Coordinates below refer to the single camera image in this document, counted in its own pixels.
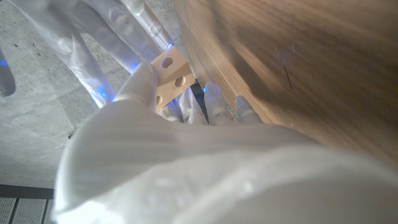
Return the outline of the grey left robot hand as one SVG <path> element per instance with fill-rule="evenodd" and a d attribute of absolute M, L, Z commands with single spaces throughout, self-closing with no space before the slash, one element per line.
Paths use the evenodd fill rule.
<path fill-rule="evenodd" d="M 59 223 L 396 223 L 397 169 L 263 123 L 241 96 L 238 117 L 208 83 L 208 116 L 154 111 L 157 74 L 141 63 L 114 101 L 65 148 Z"/>

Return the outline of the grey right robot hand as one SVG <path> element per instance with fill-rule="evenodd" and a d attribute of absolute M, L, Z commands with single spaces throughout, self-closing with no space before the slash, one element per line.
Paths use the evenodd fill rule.
<path fill-rule="evenodd" d="M 132 73 L 173 45 L 144 0 L 9 0 L 77 77 L 98 107 L 115 92 L 85 37 Z"/>

